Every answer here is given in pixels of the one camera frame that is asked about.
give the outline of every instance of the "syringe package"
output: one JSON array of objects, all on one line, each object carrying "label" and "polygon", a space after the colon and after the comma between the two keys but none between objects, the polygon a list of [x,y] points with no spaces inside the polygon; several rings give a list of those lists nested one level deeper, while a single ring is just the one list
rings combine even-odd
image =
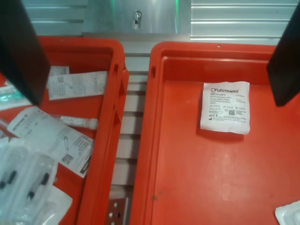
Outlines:
[{"label": "syringe package", "polygon": [[205,83],[200,128],[246,135],[250,131],[248,82]]},{"label": "syringe package", "polygon": [[0,221],[32,224],[50,193],[58,163],[13,138],[0,165]]}]

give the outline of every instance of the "white sterile package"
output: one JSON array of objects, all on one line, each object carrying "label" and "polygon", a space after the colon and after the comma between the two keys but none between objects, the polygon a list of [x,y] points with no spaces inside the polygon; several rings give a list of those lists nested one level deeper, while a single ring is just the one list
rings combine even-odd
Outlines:
[{"label": "white sterile package", "polygon": [[278,207],[275,215],[280,225],[300,225],[300,201]]},{"label": "white sterile package", "polygon": [[60,123],[36,106],[21,111],[7,130],[77,175],[86,175],[94,140]]},{"label": "white sterile package", "polygon": [[250,131],[248,82],[205,83],[200,128],[246,135]]},{"label": "white sterile package", "polygon": [[48,79],[49,99],[103,95],[107,71],[51,76]]}]

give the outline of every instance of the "printed label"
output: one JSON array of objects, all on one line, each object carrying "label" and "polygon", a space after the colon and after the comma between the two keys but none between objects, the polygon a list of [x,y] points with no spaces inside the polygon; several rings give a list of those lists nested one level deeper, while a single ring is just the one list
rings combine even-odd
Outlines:
[{"label": "printed label", "polygon": [[108,72],[56,75],[49,77],[49,99],[103,95]]},{"label": "printed label", "polygon": [[201,128],[247,134],[249,118],[249,83],[204,84]]},{"label": "printed label", "polygon": [[35,106],[20,112],[7,130],[81,177],[85,176],[87,170],[83,170],[83,167],[91,156],[93,139],[60,123]]}]

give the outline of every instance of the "silver metal surface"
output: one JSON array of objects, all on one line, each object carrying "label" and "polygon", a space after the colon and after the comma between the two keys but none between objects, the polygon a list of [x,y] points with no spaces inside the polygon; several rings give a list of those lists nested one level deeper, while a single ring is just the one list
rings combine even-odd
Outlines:
[{"label": "silver metal surface", "polygon": [[191,41],[276,45],[299,0],[192,0]]},{"label": "silver metal surface", "polygon": [[38,35],[79,36],[88,0],[22,0]]},{"label": "silver metal surface", "polygon": [[83,32],[188,35],[190,15],[190,0],[89,0]]}]

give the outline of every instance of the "red plastic crate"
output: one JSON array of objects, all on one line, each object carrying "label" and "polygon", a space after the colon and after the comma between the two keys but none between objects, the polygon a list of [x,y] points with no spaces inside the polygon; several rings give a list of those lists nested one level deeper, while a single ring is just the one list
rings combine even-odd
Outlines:
[{"label": "red plastic crate", "polygon": [[[277,108],[275,47],[160,43],[151,52],[131,225],[277,225],[300,200],[300,98]],[[250,132],[199,128],[203,83],[250,83]]]},{"label": "red plastic crate", "polygon": [[[86,178],[59,164],[54,185],[73,198],[61,225],[104,224],[129,79],[123,47],[113,40],[82,37],[40,37],[40,42],[50,64],[69,66],[72,74],[109,71],[104,96],[49,101],[46,90],[39,106],[50,114],[99,119],[97,131],[77,129],[95,139]],[[25,107],[1,111],[0,117],[11,121]]]}]

